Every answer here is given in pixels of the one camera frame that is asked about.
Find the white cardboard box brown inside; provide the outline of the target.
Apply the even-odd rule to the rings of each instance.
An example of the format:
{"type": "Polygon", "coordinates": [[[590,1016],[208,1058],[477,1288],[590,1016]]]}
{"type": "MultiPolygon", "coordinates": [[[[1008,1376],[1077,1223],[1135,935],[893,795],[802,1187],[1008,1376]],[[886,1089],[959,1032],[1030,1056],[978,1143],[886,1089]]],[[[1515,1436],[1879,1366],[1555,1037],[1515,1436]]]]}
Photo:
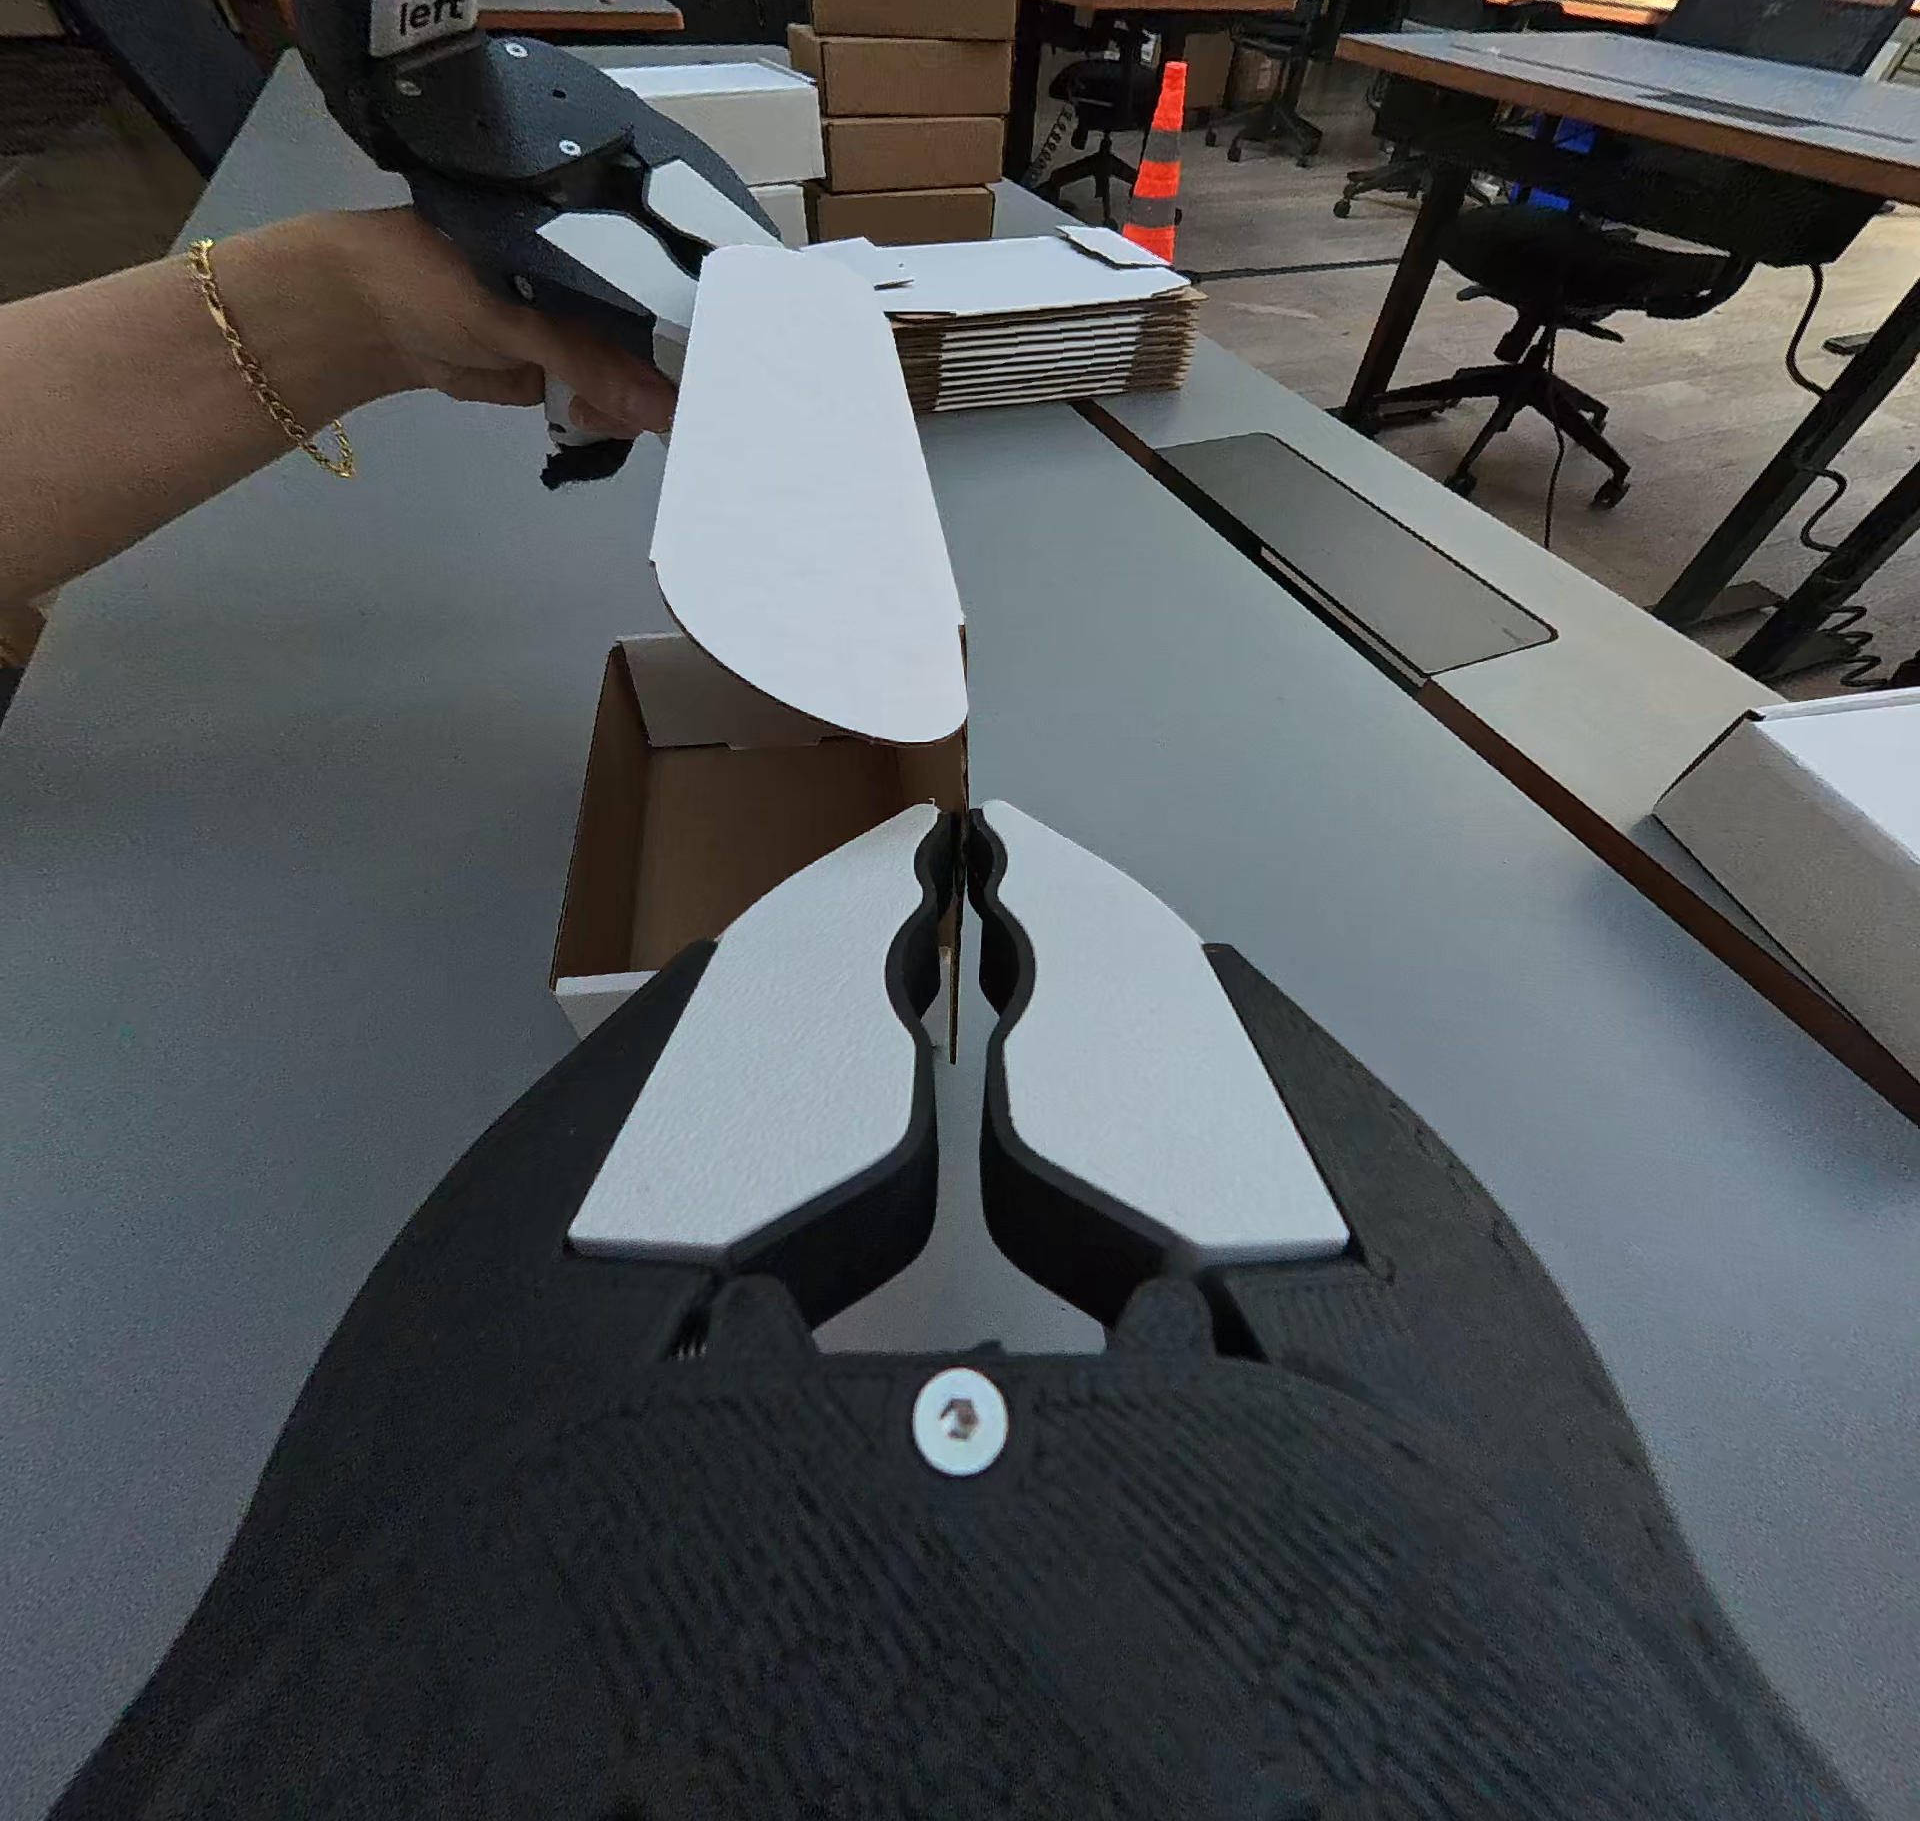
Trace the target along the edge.
{"type": "Polygon", "coordinates": [[[583,1037],[792,875],[971,795],[948,542],[842,260],[710,253],[649,564],[672,629],[609,655],[552,968],[583,1037]]]}

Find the black office chair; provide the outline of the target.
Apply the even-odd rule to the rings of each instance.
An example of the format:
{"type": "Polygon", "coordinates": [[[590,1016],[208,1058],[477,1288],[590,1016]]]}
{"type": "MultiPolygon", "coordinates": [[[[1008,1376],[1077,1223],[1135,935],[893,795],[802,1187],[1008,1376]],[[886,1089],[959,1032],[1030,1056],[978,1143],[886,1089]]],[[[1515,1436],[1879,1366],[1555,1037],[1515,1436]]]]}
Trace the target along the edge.
{"type": "Polygon", "coordinates": [[[1119,227],[1119,190],[1128,206],[1138,180],[1119,142],[1145,140],[1159,105],[1159,79],[1138,48],[1119,58],[1075,58],[1065,67],[1051,95],[1060,103],[1053,129],[1030,164],[1027,187],[1060,204],[1079,183],[1093,187],[1098,222],[1119,227]]]}
{"type": "Polygon", "coordinates": [[[1754,272],[1754,263],[1736,256],[1658,248],[1622,225],[1601,225],[1538,202],[1462,216],[1439,256],[1481,298],[1512,308],[1515,317],[1495,362],[1458,369],[1439,397],[1444,406],[1470,399],[1495,404],[1446,489],[1472,498],[1486,448],[1522,413],[1536,413],[1559,446],[1573,442],[1606,468],[1599,510],[1625,500],[1630,463],[1606,435],[1608,406],[1559,376],[1562,335],[1620,340],[1609,326],[1620,315],[1691,324],[1735,298],[1754,272]]]}

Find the stack of flat cardboard sheets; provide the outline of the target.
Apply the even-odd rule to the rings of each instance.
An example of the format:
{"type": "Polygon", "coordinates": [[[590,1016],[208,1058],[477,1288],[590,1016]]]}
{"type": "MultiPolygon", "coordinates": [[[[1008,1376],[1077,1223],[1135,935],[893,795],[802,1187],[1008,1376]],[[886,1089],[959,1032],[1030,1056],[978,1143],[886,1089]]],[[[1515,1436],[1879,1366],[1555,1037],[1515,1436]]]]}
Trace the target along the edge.
{"type": "Polygon", "coordinates": [[[813,248],[879,295],[919,416],[1166,394],[1188,382],[1202,293],[1124,235],[813,248]]]}

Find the closed white cardboard box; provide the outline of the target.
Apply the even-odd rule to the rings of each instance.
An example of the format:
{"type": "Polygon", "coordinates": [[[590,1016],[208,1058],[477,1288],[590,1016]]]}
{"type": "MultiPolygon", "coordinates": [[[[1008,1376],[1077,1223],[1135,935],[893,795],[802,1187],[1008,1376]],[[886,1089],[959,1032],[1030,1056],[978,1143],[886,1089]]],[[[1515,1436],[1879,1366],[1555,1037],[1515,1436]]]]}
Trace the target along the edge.
{"type": "Polygon", "coordinates": [[[1655,816],[1813,983],[1919,1072],[1919,693],[1752,712],[1655,816]]]}

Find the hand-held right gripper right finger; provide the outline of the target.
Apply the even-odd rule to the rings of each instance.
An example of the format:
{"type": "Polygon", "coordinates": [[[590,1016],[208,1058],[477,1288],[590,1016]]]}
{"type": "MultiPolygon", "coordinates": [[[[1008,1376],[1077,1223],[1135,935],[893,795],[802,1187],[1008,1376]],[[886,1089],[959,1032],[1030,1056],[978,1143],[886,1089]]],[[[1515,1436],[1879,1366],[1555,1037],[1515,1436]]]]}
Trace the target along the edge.
{"type": "Polygon", "coordinates": [[[1011,802],[971,818],[995,1027],[987,1230],[1105,1329],[1157,1281],[1348,1258],[1348,1227],[1211,950],[1115,865],[1011,802]]]}

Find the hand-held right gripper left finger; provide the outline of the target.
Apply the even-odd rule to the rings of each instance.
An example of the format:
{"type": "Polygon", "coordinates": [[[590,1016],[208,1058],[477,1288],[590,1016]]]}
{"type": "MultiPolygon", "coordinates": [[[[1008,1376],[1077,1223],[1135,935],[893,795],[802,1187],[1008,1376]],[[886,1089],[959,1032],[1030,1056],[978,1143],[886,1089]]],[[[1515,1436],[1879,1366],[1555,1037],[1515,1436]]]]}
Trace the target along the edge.
{"type": "Polygon", "coordinates": [[[573,1258],[771,1281],[820,1329],[926,1248],[957,823],[915,804],[688,945],[566,1062],[573,1258]]]}

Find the person's left forearm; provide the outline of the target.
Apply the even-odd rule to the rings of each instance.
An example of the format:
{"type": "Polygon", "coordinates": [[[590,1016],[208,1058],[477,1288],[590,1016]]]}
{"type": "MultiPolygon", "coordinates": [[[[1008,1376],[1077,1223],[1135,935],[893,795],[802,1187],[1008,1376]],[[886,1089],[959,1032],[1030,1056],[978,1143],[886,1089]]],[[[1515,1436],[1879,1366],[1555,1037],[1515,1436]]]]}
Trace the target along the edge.
{"type": "Polygon", "coordinates": [[[343,420],[303,422],[244,340],[218,248],[4,303],[4,677],[70,585],[253,474],[357,475],[343,420]]]}

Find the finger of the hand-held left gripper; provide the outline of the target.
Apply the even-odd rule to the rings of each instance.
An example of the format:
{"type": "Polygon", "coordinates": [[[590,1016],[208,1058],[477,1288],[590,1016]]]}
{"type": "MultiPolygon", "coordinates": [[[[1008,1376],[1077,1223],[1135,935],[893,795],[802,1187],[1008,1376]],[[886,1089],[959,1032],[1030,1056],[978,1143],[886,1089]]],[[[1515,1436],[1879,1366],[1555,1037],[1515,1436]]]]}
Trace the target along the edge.
{"type": "Polygon", "coordinates": [[[705,263],[722,248],[783,248],[752,195],[724,192],[686,159],[639,164],[635,222],[675,263],[705,263]]]}
{"type": "Polygon", "coordinates": [[[533,308],[682,369],[708,242],[618,211],[533,211],[533,308]]]}

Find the person's left hand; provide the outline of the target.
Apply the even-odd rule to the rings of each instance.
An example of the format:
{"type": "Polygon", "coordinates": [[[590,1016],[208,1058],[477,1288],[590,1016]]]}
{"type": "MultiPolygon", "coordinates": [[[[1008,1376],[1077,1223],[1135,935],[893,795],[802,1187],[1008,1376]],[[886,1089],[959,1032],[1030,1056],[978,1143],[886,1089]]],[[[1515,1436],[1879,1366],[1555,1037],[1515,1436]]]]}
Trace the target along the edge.
{"type": "Polygon", "coordinates": [[[538,409],[559,383],[575,432],[672,427],[675,387],[648,361],[503,298],[411,209],[270,225],[235,237],[222,270],[244,340],[303,422],[415,392],[538,409]]]}

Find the grey desk black legs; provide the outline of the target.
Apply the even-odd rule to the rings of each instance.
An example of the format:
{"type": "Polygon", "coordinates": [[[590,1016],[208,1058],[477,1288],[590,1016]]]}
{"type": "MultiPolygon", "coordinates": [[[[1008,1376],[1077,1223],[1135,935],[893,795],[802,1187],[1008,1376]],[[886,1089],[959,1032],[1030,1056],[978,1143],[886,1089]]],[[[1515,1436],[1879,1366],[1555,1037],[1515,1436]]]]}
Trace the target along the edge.
{"type": "MultiPolygon", "coordinates": [[[[1719,251],[1721,288],[1755,268],[1828,268],[1882,202],[1917,208],[1917,95],[1780,60],[1615,34],[1427,30],[1345,35],[1338,56],[1388,79],[1380,129],[1430,161],[1430,190],[1343,418],[1361,432],[1453,399],[1453,382],[1390,387],[1442,248],[1475,176],[1566,195],[1573,211],[1719,251]],[[1564,119],[1599,129],[1587,155],[1514,126],[1564,119]]],[[[1815,479],[1917,368],[1917,282],[1813,402],[1780,453],[1710,535],[1655,618],[1679,632],[1757,611],[1736,582],[1815,479]]],[[[1818,665],[1809,642],[1917,533],[1917,467],[1736,656],[1757,677],[1818,665]]]]}

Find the orange traffic cone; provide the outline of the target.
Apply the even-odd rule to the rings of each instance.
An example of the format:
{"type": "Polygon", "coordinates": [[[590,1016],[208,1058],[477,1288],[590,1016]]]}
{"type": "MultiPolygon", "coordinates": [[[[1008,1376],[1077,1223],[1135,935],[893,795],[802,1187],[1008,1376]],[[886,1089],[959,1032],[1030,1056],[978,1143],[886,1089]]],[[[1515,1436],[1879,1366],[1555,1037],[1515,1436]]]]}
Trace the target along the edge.
{"type": "Polygon", "coordinates": [[[1159,100],[1143,140],[1129,209],[1122,228],[1128,242],[1175,265],[1178,253],[1182,197],[1182,136],[1188,63],[1171,60],[1162,68],[1159,100]]]}

